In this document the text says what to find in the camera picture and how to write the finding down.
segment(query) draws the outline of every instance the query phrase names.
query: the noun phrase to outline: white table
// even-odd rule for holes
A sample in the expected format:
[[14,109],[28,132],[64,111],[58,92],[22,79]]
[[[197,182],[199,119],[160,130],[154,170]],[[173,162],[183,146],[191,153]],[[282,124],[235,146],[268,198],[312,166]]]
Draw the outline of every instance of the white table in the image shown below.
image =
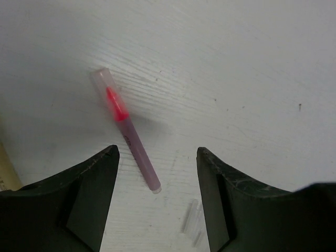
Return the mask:
[[[24,184],[121,153],[101,251],[194,251],[196,150],[295,190],[336,180],[336,2],[3,0],[2,140]],[[109,67],[153,195],[88,73]]]

